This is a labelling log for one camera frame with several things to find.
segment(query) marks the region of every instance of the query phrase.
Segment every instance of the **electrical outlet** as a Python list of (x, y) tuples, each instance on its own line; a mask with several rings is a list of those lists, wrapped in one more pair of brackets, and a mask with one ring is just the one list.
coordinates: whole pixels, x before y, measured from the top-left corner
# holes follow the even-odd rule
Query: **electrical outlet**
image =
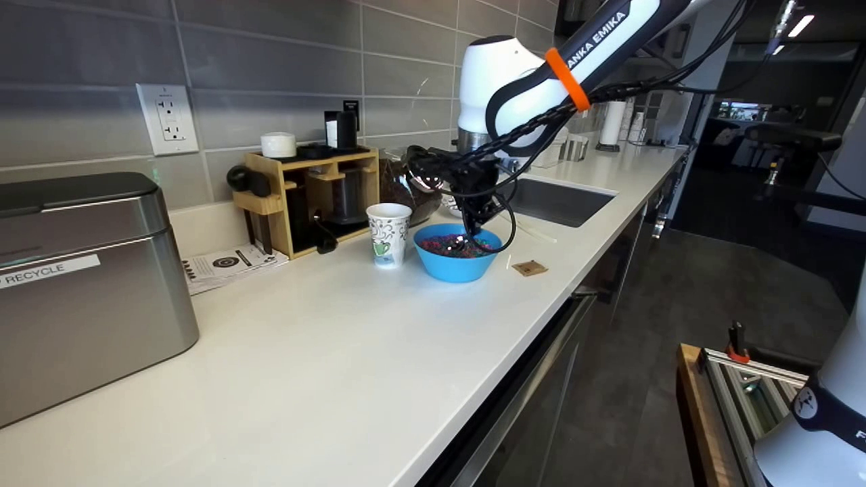
[(136, 84), (155, 155), (198, 151), (186, 88), (178, 84)]

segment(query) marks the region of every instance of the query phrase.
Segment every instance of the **floor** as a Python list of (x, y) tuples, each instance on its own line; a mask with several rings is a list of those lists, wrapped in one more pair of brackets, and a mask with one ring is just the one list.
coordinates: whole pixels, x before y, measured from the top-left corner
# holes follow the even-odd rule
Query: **floor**
[(796, 220), (785, 217), (791, 207), (753, 198), (759, 188), (755, 180), (735, 169), (696, 169), (682, 201), (685, 217), (643, 248), (615, 318), (585, 329), (542, 483), (693, 483), (674, 390), (682, 341), (726, 347), (726, 329), (739, 318), (755, 347), (805, 362), (827, 353), (864, 256), (846, 251), (850, 243), (801, 236)]

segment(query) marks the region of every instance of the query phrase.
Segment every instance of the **gray tile backsplash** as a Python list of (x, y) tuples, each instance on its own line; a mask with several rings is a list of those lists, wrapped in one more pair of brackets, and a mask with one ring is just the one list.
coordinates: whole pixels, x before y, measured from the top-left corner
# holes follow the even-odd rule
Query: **gray tile backsplash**
[[(261, 132), (451, 148), (463, 44), (547, 49), (558, 0), (0, 0), (0, 180), (137, 169), (169, 207), (230, 198)], [(199, 151), (155, 156), (136, 84), (186, 84)]]

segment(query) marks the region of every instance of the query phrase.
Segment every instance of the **white countertop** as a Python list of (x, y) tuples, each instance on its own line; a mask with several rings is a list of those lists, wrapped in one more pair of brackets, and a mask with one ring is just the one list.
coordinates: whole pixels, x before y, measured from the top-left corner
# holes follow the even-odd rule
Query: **white countertop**
[[(363, 238), (199, 295), (190, 351), (0, 429), (0, 483), (413, 483), (676, 155), (533, 167), (615, 201), (577, 230), (517, 217), (477, 283), (437, 283), (413, 256), (376, 270)], [(486, 228), (506, 236), (504, 217)], [(525, 278), (523, 259), (548, 270)]]

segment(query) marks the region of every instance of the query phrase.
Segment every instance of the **wooden cup rack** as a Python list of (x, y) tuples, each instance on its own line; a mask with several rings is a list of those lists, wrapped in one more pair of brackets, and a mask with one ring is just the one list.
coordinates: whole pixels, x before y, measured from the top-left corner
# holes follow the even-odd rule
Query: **wooden cup rack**
[[(252, 191), (232, 191), (232, 202), (248, 217), (259, 217), (259, 232), (264, 245), (284, 251), (286, 256), (314, 253), (317, 248), (303, 243), (301, 236), (307, 220), (330, 217), (336, 211), (333, 187), (347, 178), (349, 169), (360, 169), (360, 207), (378, 202), (378, 151), (339, 155), (328, 160), (267, 160), (261, 155), (247, 155), (243, 165), (267, 175), (271, 194), (256, 198)], [(366, 236), (366, 225), (355, 225), (339, 232), (336, 241)]]

